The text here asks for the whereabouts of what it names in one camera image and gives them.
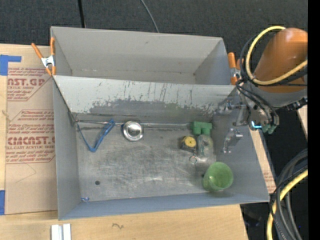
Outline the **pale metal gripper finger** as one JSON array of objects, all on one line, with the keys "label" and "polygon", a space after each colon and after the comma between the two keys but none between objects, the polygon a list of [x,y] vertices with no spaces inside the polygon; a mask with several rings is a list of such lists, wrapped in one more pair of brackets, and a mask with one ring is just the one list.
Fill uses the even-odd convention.
[{"label": "pale metal gripper finger", "polygon": [[245,107],[246,105],[242,101],[234,103],[233,98],[226,98],[218,104],[216,112],[219,115],[229,115],[232,111],[241,110]]},{"label": "pale metal gripper finger", "polygon": [[230,154],[243,136],[244,135],[239,128],[230,128],[224,138],[221,152],[224,154]]}]

